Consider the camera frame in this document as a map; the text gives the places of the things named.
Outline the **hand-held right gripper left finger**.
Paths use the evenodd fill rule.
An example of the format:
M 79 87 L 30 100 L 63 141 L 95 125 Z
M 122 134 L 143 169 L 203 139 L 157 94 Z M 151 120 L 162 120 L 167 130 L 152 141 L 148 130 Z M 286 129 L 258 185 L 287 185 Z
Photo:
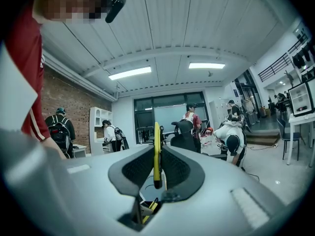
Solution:
M 142 224 L 139 191 L 154 163 L 154 146 L 67 160 L 61 190 L 63 236 L 155 236 L 157 218 Z

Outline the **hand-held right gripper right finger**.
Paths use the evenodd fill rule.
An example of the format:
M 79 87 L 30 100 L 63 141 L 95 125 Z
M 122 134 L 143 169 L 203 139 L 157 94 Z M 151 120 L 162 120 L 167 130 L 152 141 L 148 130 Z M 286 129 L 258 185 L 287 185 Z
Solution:
M 220 159 L 169 146 L 202 168 L 202 186 L 187 200 L 163 204 L 144 236 L 273 236 L 286 220 L 285 205 L 263 184 Z

